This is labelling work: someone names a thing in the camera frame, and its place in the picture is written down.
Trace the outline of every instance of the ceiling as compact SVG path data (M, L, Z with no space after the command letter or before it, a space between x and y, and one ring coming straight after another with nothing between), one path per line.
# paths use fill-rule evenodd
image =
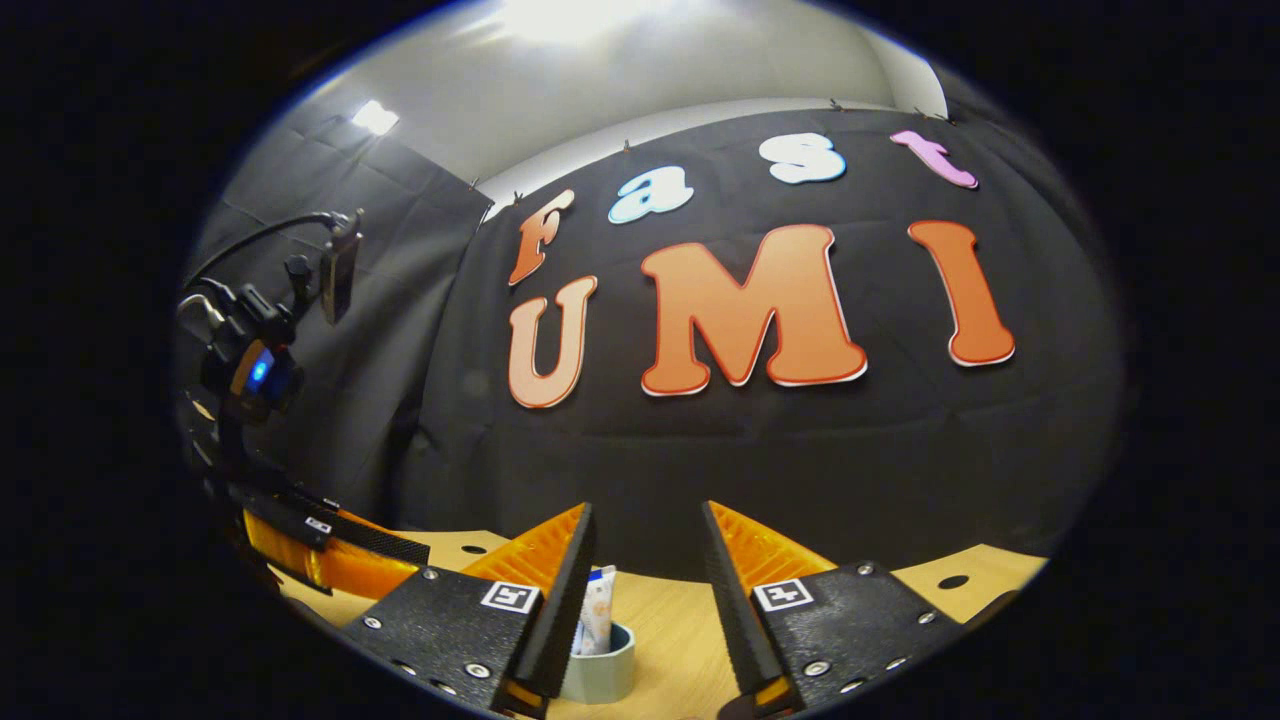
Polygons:
M520 190L536 190L529 160L539 154L591 133L599 143L620 123L636 132L649 115L667 118L662 132L692 127L698 114L673 111L694 106L750 114L771 105L733 101L833 97L946 113L927 63L799 0L458 3L370 49L319 92L353 106L378 100L401 117L397 140L463 179L488 181L492 197L509 195L517 178L502 174L521 163Z

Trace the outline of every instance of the wooden table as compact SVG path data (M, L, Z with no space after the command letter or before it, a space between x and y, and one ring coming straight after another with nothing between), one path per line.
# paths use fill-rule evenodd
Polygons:
M431 565L461 570L477 555L462 550L494 550L506 538L485 530L454 533L399 533L431 546ZM1043 557L1018 555L979 544L895 570L893 574L952 619L964 623L1006 591L1024 585L1044 564ZM374 605L372 600L333 591L316 592L280 575L282 592L297 598L334 625L346 625ZM941 589L946 578L969 579L954 589ZM716 600L708 583L690 583L618 571L613 588L613 619L636 635L635 688L609 705L580 705L554 700L548 720L653 717L713 720L723 705L740 693L724 648Z

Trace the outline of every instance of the small container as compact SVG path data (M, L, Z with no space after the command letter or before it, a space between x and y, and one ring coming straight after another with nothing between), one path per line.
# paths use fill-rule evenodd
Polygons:
M571 655L564 669L561 698L584 705L617 702L635 685L636 635L631 628L613 623L607 655Z

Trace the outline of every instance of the pink letter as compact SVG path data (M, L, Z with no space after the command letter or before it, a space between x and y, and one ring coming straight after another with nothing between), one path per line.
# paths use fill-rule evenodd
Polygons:
M943 155L947 154L947 149L942 147L937 142L924 140L918 133L905 129L897 135L890 136L890 140L899 145L905 145L915 152L915 156L924 160L924 164L929 167L931 170L938 173L947 182L952 184L959 184L960 187L968 187L969 190L975 190L978 187L978 178L973 177L973 173L966 173L964 170L957 170L955 165L947 161Z

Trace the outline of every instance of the black cable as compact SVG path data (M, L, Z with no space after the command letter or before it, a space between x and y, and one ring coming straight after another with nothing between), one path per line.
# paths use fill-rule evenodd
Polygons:
M183 281L182 290L183 291L191 290L191 286L198 282L201 279L201 275L209 272L209 268L214 266L216 263L221 261L232 252L239 250L241 247L244 247L246 245L253 242L255 240L266 237L271 233L276 233L287 228L292 228L293 225L320 223L329 229L333 229L343 222L347 222L347 217L337 213L308 213L306 215L298 215L297 218L289 218L288 220L275 223L274 225L268 225L260 231L253 232L248 237L243 237L228 245L227 247L215 252L209 260L201 263L201 265L196 268L191 274L188 274L186 281Z

